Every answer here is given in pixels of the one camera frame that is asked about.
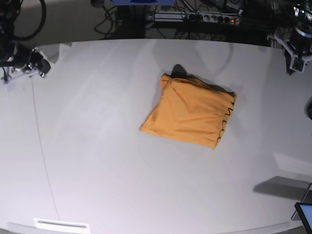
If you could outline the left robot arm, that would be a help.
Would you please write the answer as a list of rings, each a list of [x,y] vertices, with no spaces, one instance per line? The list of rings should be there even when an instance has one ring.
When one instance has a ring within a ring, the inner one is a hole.
[[[289,37],[281,32],[278,26],[274,33],[267,35],[284,48],[286,73],[303,73],[306,65],[312,61],[312,2],[310,0],[295,0],[280,7],[282,16],[290,21]]]

